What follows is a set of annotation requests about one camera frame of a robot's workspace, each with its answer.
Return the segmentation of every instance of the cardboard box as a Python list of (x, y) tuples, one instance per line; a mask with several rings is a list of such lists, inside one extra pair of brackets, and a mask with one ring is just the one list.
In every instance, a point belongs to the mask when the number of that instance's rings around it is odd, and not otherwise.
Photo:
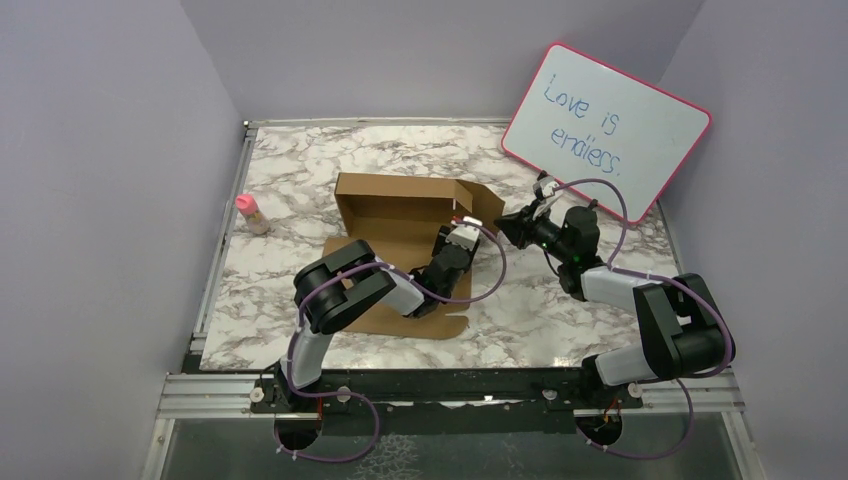
[[(348, 236), (328, 238), (324, 255), (354, 239), (362, 239), (380, 258), (405, 272), (430, 263), (439, 227), (449, 225), (454, 216), (471, 215), (497, 233), (494, 220), (503, 214), (504, 208), (504, 201), (487, 187), (449, 178), (342, 172), (336, 182), (335, 196)], [(473, 270), (472, 266), (463, 275), (453, 298), (471, 296)], [(439, 305), (424, 318), (404, 318), (389, 307), (376, 305), (345, 330), (453, 338), (468, 326), (468, 317), (449, 314), (467, 308), (468, 304)]]

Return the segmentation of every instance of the white marble surface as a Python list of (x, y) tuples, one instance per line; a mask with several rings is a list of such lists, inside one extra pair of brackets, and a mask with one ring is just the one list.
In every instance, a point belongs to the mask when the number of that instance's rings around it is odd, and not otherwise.
[[(320, 257), (326, 237), (344, 235), (333, 198), (339, 171), (464, 178), (488, 185), (506, 201), (507, 213), (529, 203), (536, 173), (500, 153), (502, 134), (501, 127), (457, 125), (262, 128), (244, 191), (256, 197), (272, 231), (252, 236), (237, 219), (201, 368), (258, 369), (285, 352), (295, 325), (295, 273)], [(561, 221), (578, 202), (561, 200), (552, 219)], [(599, 217), (606, 258), (620, 224), (603, 212)], [(469, 327), (457, 338), (339, 333), (325, 368), (573, 366), (638, 339), (631, 315), (563, 293), (539, 249), (506, 250), (506, 281), (464, 312)], [(656, 207), (628, 232), (616, 263), (676, 274)], [(496, 248), (481, 245), (475, 295), (492, 285), (499, 268)]]

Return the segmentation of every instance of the screw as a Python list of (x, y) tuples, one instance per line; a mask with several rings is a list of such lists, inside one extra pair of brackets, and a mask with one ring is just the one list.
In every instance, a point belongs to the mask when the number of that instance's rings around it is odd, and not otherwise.
[(265, 398), (265, 391), (262, 390), (262, 387), (256, 387), (250, 391), (250, 395), (248, 395), (248, 397), (251, 402), (259, 403)]
[[(345, 386), (341, 386), (341, 387), (339, 387), (339, 390), (338, 390), (338, 391), (339, 391), (339, 392), (346, 392), (346, 393), (350, 393), (350, 389), (349, 389), (349, 388), (347, 388), (347, 387), (345, 387)], [(337, 396), (337, 397), (336, 397), (336, 400), (338, 400), (338, 401), (340, 401), (340, 402), (342, 402), (342, 403), (347, 403), (347, 402), (349, 402), (349, 401), (350, 401), (350, 395), (339, 395), (339, 396)]]
[(627, 393), (633, 398), (641, 398), (643, 393), (642, 386), (638, 383), (631, 383), (627, 386)]

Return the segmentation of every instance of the whiteboard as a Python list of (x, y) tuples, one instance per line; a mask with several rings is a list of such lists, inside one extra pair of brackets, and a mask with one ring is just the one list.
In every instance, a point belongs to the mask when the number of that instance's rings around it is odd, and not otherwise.
[[(570, 47), (548, 49), (504, 133), (508, 154), (562, 182), (603, 178), (640, 222), (712, 122), (709, 112)], [(601, 184), (574, 190), (621, 217)]]

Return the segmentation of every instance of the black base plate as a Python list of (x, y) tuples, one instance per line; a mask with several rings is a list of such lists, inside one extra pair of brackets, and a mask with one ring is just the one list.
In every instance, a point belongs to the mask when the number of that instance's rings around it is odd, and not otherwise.
[[(251, 405), (252, 413), (319, 411), (327, 435), (368, 435), (371, 411), (352, 398), (329, 397), (289, 407), (281, 382), (266, 375), (256, 382), (265, 399)], [(382, 433), (433, 435), (446, 433), (545, 432), (574, 433), (575, 409), (604, 409), (618, 397), (621, 408), (642, 402), (626, 389), (581, 392), (580, 368), (506, 368), (462, 370), (325, 370), (311, 391), (334, 392), (340, 387), (361, 393), (377, 403)], [(442, 402), (510, 401), (485, 405), (445, 406)]]

